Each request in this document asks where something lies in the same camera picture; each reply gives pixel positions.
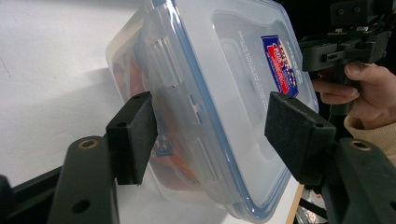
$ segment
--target clear plastic container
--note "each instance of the clear plastic container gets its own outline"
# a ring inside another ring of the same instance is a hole
[[[106,58],[124,101],[152,94],[159,137],[150,167],[165,197],[270,219],[290,173],[264,136],[269,94],[318,111],[281,5],[147,0]]]

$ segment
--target container lid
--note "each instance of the container lid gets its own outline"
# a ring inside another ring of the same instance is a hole
[[[215,202],[234,217],[269,220],[290,177],[264,135],[270,92],[318,111],[284,8],[258,0],[152,5],[136,54],[160,129],[184,148],[180,156]]]

